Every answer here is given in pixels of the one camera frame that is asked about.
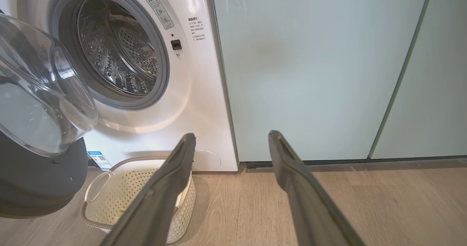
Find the washing machine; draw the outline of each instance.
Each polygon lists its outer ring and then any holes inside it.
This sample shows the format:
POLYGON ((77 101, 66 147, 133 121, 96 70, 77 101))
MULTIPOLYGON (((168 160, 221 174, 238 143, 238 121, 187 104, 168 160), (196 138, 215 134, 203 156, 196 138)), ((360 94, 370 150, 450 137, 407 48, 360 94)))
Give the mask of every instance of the washing machine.
POLYGON ((237 171, 211 0, 2 0, 59 39, 99 121, 88 153, 114 166, 196 136, 194 171, 237 171))

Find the light brown wood floor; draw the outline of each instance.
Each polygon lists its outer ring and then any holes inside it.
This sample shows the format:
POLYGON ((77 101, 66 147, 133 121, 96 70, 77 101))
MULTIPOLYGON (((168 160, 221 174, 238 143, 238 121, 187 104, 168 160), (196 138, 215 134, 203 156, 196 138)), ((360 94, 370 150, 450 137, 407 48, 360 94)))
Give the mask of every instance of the light brown wood floor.
MULTIPOLYGON (((105 236, 78 216, 89 181, 62 210, 0 218, 2 246, 97 246, 105 236)), ((367 245, 466 245, 467 168, 316 172, 367 245)), ((174 245, 296 245, 286 194, 273 173, 196 174, 197 199, 174 245)))

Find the cabinet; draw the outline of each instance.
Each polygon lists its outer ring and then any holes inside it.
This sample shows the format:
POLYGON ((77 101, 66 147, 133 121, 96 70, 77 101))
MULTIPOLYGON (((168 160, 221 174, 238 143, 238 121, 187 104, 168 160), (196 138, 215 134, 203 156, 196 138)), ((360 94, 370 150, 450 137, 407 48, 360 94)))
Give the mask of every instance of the cabinet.
POLYGON ((424 0, 214 0, 240 161, 367 158, 424 0))
POLYGON ((467 0, 430 0, 371 158, 467 155, 467 0))

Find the laundry basket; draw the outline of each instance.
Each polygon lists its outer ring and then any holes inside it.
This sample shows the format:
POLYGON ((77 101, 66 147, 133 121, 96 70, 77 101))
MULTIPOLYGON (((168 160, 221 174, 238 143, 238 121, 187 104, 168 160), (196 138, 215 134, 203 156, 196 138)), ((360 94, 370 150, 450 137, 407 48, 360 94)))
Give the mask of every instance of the laundry basket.
MULTIPOLYGON (((120 216, 127 209, 139 191, 147 183, 167 157, 130 158, 97 176, 87 188, 85 201, 81 206, 81 217, 89 226, 109 233, 120 216), (99 180, 107 177, 103 187, 95 196, 93 189, 99 180)), ((185 189, 177 197, 167 243, 178 241, 185 234, 196 200, 195 185, 190 179, 185 189)))

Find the blue and white label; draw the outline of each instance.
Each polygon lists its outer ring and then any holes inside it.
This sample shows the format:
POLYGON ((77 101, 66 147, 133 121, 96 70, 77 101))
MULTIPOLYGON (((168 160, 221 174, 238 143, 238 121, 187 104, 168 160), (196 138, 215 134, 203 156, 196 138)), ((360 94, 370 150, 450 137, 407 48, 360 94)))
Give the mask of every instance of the blue and white label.
POLYGON ((112 168, 112 165, 105 159, 104 155, 102 155, 101 152, 99 151, 88 151, 89 156, 92 158, 92 160, 95 161, 95 163, 100 167, 102 170, 110 170, 112 168))

